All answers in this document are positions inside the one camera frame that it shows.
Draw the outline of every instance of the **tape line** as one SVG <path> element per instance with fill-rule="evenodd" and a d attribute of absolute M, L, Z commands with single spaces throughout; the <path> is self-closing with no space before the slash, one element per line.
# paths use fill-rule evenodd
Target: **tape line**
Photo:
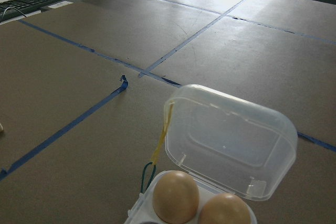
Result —
<path fill-rule="evenodd" d="M 84 112 L 82 115 L 74 119 L 72 122 L 70 122 L 68 125 L 57 131 L 54 135 L 51 137 L 47 138 L 45 141 L 43 141 L 41 144 L 36 146 L 34 149 L 32 149 L 30 152 L 28 152 L 26 155 L 21 157 L 19 160 L 17 160 L 15 163 L 11 165 L 9 170 L 2 169 L 0 171 L 0 181 L 7 177 L 9 174 L 14 172 L 16 169 L 20 168 L 23 166 L 25 163 L 27 163 L 30 159 L 32 159 L 34 156 L 36 156 L 38 153 L 43 151 L 45 148 L 47 148 L 50 144 L 58 140 L 61 136 L 66 134 L 68 131 L 70 131 L 72 128 L 74 128 L 76 125 L 78 125 L 80 122 L 85 120 L 88 116 L 96 112 L 98 109 L 100 109 L 102 106 L 104 106 L 107 102 L 111 101 L 114 97 L 116 97 L 118 94 L 120 94 L 122 91 L 124 91 L 127 86 L 128 82 L 123 75 L 120 79 L 122 81 L 122 84 L 119 88 L 114 90 L 111 94 L 109 94 L 107 97 L 105 97 L 103 100 L 95 104 L 93 107 L 88 109 L 86 112 Z"/>
<path fill-rule="evenodd" d="M 222 18 L 226 17 L 228 13 L 232 12 L 235 8 L 237 8 L 239 5 L 241 5 L 245 1 L 247 1 L 247 0 L 241 0 L 241 1 L 239 1 L 233 7 L 231 7 L 230 9 L 228 9 L 226 12 L 220 14 L 217 18 L 215 18 L 209 24 L 207 24 L 206 26 L 204 26 L 202 29 L 200 29 L 199 31 L 197 31 L 196 33 L 194 33 L 192 36 L 190 36 L 188 39 L 186 39 L 185 41 L 183 41 L 181 44 L 179 44 L 173 50 L 171 50 L 166 55 L 164 55 L 163 57 L 161 57 L 159 60 L 157 60 L 156 62 L 154 62 L 153 64 L 151 64 L 149 67 L 147 67 L 146 71 L 150 72 L 151 70 L 153 70 L 154 68 L 156 68 L 162 62 L 164 62 L 166 59 L 168 59 L 171 55 L 173 55 L 176 52 L 178 52 L 181 48 L 183 48 L 185 45 L 187 45 L 189 42 L 191 42 L 192 40 L 194 40 L 196 37 L 198 37 L 200 34 L 202 34 L 203 32 L 205 32 L 206 30 L 208 30 L 215 23 L 217 23 L 218 21 L 220 21 Z"/>
<path fill-rule="evenodd" d="M 323 142 L 323 141 L 321 141 L 321 140 L 318 140 L 318 139 L 316 139 L 316 138 L 314 138 L 314 137 L 312 137 L 312 136 L 305 135 L 305 134 L 303 134 L 303 133 L 301 133 L 301 132 L 298 132 L 298 136 L 299 136 L 299 137 L 303 137 L 303 138 L 305 138 L 306 140 L 309 140 L 309 141 L 311 141 L 311 142 L 313 142 L 313 143 L 315 143 L 315 144 L 317 144 L 317 145 L 320 145 L 320 146 L 322 146 L 322 147 L 324 147 L 324 148 L 326 148 L 326 149 L 329 149 L 329 150 L 331 150 L 331 151 L 336 152 L 336 147 L 333 146 L 333 145 L 331 145 L 331 144 L 327 144 L 327 143 L 325 143 L 325 142 Z"/>
<path fill-rule="evenodd" d="M 271 26 L 271 25 L 267 25 L 267 24 L 264 24 L 264 23 L 260 23 L 260 22 L 256 22 L 256 21 L 252 21 L 252 20 L 248 20 L 248 19 L 244 19 L 244 18 L 239 18 L 239 17 L 232 16 L 232 15 L 227 15 L 227 17 L 233 18 L 233 19 L 236 19 L 236 20 L 241 20 L 243 22 L 248 22 L 248 23 L 251 23 L 251 24 L 254 24 L 254 25 L 264 26 L 264 27 L 272 28 L 272 29 L 279 30 L 279 31 L 285 31 L 287 33 L 302 36 L 302 37 L 305 37 L 305 38 L 308 38 L 308 39 L 319 40 L 319 41 L 327 43 L 327 44 L 336 45 L 336 41 L 332 41 L 332 40 L 328 40 L 328 39 L 322 39 L 322 38 L 319 38 L 319 37 L 316 37 L 316 36 L 313 36 L 313 35 L 299 33 L 297 31 L 290 31 L 288 29 L 283 29 L 281 27 Z"/>
<path fill-rule="evenodd" d="M 161 1 L 165 1 L 165 2 L 168 2 L 168 3 L 171 3 L 171 4 L 182 5 L 182 6 L 190 7 L 190 8 L 197 9 L 197 10 L 203 10 L 203 11 L 210 12 L 210 13 L 221 14 L 221 13 L 213 11 L 213 10 L 204 9 L 204 8 L 200 8 L 200 7 L 195 7 L 195 6 L 192 6 L 192 5 L 183 4 L 183 3 L 172 1 L 172 0 L 161 0 Z"/>
<path fill-rule="evenodd" d="M 26 26 L 29 26 L 29 27 L 31 27 L 31 28 L 37 30 L 37 31 L 40 31 L 40 32 L 42 32 L 42 33 L 44 33 L 44 34 L 50 35 L 50 36 L 52 36 L 52 37 L 54 37 L 54 38 L 56 38 L 56 39 L 62 40 L 62 41 L 64 41 L 64 42 L 66 42 L 66 43 L 69 43 L 69 44 L 71 44 L 71 45 L 73 45 L 73 46 L 76 46 L 76 47 L 78 47 L 78 48 L 80 48 L 80 49 L 83 49 L 83 50 L 85 50 L 85 51 L 91 52 L 91 53 L 93 53 L 93 54 L 95 54 L 95 55 L 97 55 L 97 56 L 99 56 L 99 57 L 102 57 L 102 58 L 104 58 L 104 59 L 106 59 L 106 60 L 113 61 L 113 62 L 116 62 L 116 63 L 118 63 L 118 64 L 122 64 L 122 65 L 124 65 L 124 66 L 127 67 L 127 68 L 130 68 L 130 69 L 132 69 L 132 70 L 134 70 L 134 71 L 137 71 L 137 72 L 139 72 L 139 73 L 142 73 L 142 74 L 144 74 L 144 75 L 146 75 L 146 76 L 152 77 L 152 78 L 154 78 L 154 79 L 156 79 L 156 80 L 162 81 L 162 82 L 164 82 L 164 83 L 167 83 L 167 84 L 169 84 L 169 85 L 175 86 L 175 87 L 177 87 L 177 88 L 181 87 L 181 85 L 180 85 L 179 83 L 177 83 L 177 82 L 174 82 L 174 81 L 169 80 L 169 79 L 167 79 L 167 78 L 163 78 L 163 77 L 157 76 L 157 75 L 155 75 L 155 74 L 153 74 L 153 73 L 150 73 L 149 71 L 146 71 L 146 70 L 144 70 L 144 69 L 142 69 L 142 68 L 138 68 L 138 67 L 136 67 L 136 66 L 134 66 L 134 65 L 132 65 L 132 64 L 129 64 L 129 63 L 125 62 L 125 61 L 122 61 L 122 60 L 119 60 L 119 59 L 116 59 L 116 58 L 113 58 L 113 57 L 104 55 L 104 54 L 102 54 L 102 53 L 99 53 L 99 52 L 97 52 L 97 51 L 96 51 L 95 49 L 93 49 L 93 48 L 89 48 L 89 47 L 87 47 L 87 46 L 85 46 L 85 45 L 82 45 L 82 44 L 80 44 L 80 43 L 74 42 L 74 41 L 72 41 L 72 40 L 70 40 L 70 39 L 67 39 L 67 38 L 65 38 L 65 37 L 59 36 L 59 35 L 57 35 L 57 34 L 54 34 L 54 33 L 50 32 L 50 31 L 47 31 L 47 30 L 45 30 L 45 29 L 43 29 L 43 28 L 41 28 L 41 27 L 35 26 L 35 25 L 31 24 L 31 23 L 28 23 L 28 22 L 26 22 L 26 21 L 24 21 L 24 20 L 22 20 L 22 19 L 18 20 L 18 22 L 20 22 L 20 23 L 22 23 L 22 24 L 24 24 L 24 25 L 26 25 Z"/>

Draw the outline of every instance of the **black cable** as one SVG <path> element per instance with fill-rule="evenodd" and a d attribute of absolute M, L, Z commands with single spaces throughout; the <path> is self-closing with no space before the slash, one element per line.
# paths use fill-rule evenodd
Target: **black cable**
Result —
<path fill-rule="evenodd" d="M 16 9 L 15 7 L 12 7 L 12 6 L 9 6 L 9 7 L 7 7 L 7 8 L 4 10 L 4 12 L 2 13 L 2 17 L 0 18 L 0 23 L 3 21 L 3 19 L 4 19 L 4 17 L 5 17 L 5 13 L 6 13 L 6 11 L 9 10 L 9 9 L 14 9 L 14 10 L 16 10 L 17 12 L 21 13 L 23 16 L 25 16 L 25 18 L 27 17 L 27 16 L 26 16 L 23 12 L 21 12 L 19 9 Z"/>

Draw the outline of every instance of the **table surface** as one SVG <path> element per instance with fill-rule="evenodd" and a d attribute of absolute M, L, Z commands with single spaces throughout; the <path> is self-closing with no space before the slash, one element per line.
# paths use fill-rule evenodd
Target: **table surface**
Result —
<path fill-rule="evenodd" d="M 336 145 L 335 11 L 309 0 L 85 0 L 0 26 L 2 223 L 124 223 L 180 85 L 275 109 Z M 110 99 L 123 74 L 128 88 Z M 157 169 L 180 168 L 162 151 Z M 299 138 L 272 197 L 245 201 L 260 224 L 332 224 L 335 171 L 335 152 Z"/>

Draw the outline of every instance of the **plastic egg container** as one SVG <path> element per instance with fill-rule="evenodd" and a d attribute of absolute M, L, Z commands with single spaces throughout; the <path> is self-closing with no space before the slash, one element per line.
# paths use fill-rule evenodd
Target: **plastic egg container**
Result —
<path fill-rule="evenodd" d="M 197 224 L 202 207 L 216 194 L 269 199 L 296 159 L 297 131 L 277 111 L 195 84 L 166 101 L 166 122 L 171 105 L 166 153 L 199 188 L 198 211 L 187 224 Z M 125 224 L 165 223 L 152 206 L 155 184 L 165 173 L 140 194 Z M 257 223 L 248 209 L 251 224 Z"/>

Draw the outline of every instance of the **black keyboard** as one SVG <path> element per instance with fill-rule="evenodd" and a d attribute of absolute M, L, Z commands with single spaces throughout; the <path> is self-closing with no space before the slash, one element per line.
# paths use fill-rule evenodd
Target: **black keyboard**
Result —
<path fill-rule="evenodd" d="M 62 0 L 9 0 L 0 3 L 0 22 L 22 15 L 20 12 L 13 8 L 20 10 L 22 13 L 27 14 L 39 10 L 41 7 L 59 2 Z"/>

